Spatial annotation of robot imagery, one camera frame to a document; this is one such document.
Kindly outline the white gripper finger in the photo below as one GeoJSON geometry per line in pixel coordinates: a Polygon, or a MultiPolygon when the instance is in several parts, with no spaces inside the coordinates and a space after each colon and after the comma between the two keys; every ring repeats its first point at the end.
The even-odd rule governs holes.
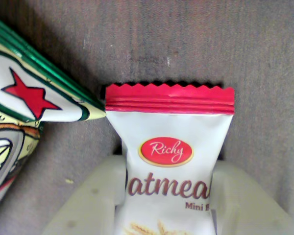
{"type": "Polygon", "coordinates": [[[113,234],[115,207],[124,200],[125,182],[125,157],[107,157],[70,196],[43,234],[113,234]]]}
{"type": "Polygon", "coordinates": [[[218,235],[294,235],[294,221],[242,169],[218,161],[211,184],[218,235]]]}

